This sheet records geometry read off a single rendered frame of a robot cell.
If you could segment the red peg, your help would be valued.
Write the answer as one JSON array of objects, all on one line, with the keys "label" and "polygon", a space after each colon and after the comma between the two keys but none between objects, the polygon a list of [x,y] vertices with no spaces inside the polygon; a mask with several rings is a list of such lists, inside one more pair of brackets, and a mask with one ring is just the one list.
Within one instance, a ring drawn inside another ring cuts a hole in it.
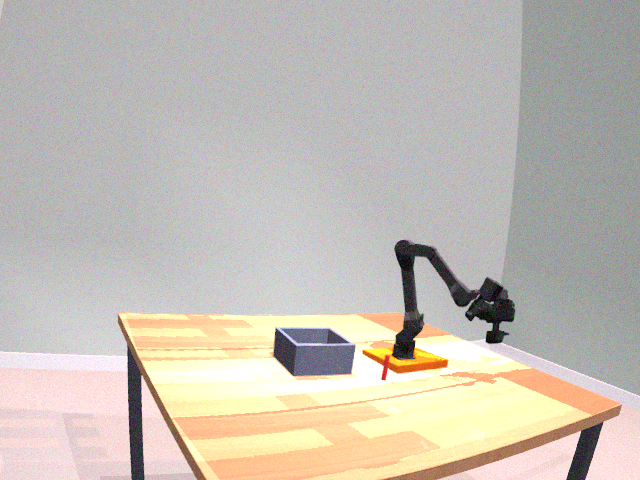
[{"label": "red peg", "polygon": [[385,360],[384,360],[382,377],[381,377],[382,380],[386,380],[386,377],[387,377],[389,357],[390,357],[389,355],[386,355]]}]

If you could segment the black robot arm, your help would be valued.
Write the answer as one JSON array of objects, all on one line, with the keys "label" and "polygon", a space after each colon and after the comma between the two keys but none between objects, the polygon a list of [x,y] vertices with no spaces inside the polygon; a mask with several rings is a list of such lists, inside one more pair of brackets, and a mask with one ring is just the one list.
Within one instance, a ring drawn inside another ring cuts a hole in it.
[{"label": "black robot arm", "polygon": [[[491,314],[491,301],[495,302],[501,293],[503,286],[496,280],[487,277],[479,290],[470,290],[465,286],[448,267],[445,260],[438,254],[434,246],[414,244],[411,240],[400,240],[394,247],[397,261],[401,267],[403,279],[403,296],[405,304],[405,316],[402,330],[395,336],[392,354],[398,360],[415,359],[415,338],[422,330],[424,321],[423,314],[420,314],[416,301],[416,285],[414,276],[415,257],[427,258],[435,267],[437,273],[448,286],[451,297],[458,307],[464,307],[473,301],[465,313],[465,317],[473,321],[474,316],[479,319],[486,319]],[[487,302],[489,303],[487,303]],[[515,303],[510,299],[505,299],[502,305],[495,304],[496,314],[493,315],[495,322],[513,322],[515,313]]]}]

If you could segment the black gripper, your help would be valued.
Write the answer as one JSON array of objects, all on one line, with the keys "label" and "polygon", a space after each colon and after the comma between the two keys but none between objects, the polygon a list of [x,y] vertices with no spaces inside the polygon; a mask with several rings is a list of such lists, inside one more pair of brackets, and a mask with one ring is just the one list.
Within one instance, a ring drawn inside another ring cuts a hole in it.
[{"label": "black gripper", "polygon": [[505,299],[508,299],[508,291],[507,289],[502,288],[502,291],[496,298],[495,302],[493,304],[489,304],[491,305],[491,314],[489,315],[489,317],[487,317],[484,320],[486,320],[487,323],[492,323],[493,328],[492,328],[492,331],[486,332],[487,344],[502,343],[504,335],[509,335],[509,333],[505,333],[505,331],[499,330],[499,323],[495,322],[495,320],[493,319],[494,318],[493,315],[496,314],[495,304],[502,305]]}]

